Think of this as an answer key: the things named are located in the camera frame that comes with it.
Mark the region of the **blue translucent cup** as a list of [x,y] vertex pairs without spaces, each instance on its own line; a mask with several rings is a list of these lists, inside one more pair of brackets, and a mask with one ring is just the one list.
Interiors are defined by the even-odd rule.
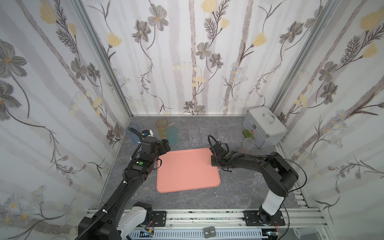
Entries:
[[132,141],[133,145],[134,146],[137,146],[140,142],[140,137],[137,136],[137,134],[133,133],[131,130],[130,130],[131,127],[127,127],[126,128],[126,135],[128,136],[128,138]]

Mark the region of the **teal textured cup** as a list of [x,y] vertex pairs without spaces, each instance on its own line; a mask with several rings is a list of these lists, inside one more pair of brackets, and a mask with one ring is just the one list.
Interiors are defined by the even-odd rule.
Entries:
[[178,143],[178,129],[174,126],[168,127],[165,130],[167,140],[170,144],[174,145]]

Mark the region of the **amber translucent cup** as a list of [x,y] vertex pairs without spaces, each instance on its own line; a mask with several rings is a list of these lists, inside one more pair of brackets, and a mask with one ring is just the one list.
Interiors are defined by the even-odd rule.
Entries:
[[166,129],[168,128],[168,120],[167,119],[158,119],[156,121],[156,127],[158,129],[160,136],[163,139],[166,139],[167,138]]

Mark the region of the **pink rectangular tray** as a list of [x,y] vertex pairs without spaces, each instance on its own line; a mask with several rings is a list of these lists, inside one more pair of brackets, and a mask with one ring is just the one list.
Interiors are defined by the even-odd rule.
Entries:
[[157,191],[164,194],[219,186],[219,169],[212,166],[211,156],[208,148],[171,151],[161,156]]

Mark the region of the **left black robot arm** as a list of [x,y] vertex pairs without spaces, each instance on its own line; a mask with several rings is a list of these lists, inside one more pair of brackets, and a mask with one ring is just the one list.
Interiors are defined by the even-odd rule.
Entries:
[[123,180],[100,210],[91,218],[84,217],[81,220],[76,239],[122,240],[128,235],[129,230],[118,229],[127,203],[155,169],[155,162],[170,150],[167,139],[141,137],[130,163],[123,171]]

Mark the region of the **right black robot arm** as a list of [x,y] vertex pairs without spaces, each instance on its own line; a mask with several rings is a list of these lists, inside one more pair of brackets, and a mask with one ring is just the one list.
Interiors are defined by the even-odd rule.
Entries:
[[294,168],[277,152],[269,155],[248,155],[230,151],[227,144],[216,142],[210,145],[211,165],[226,172],[231,169],[246,169],[260,173],[269,191],[257,213],[257,223],[268,226],[276,221],[276,215],[299,179]]

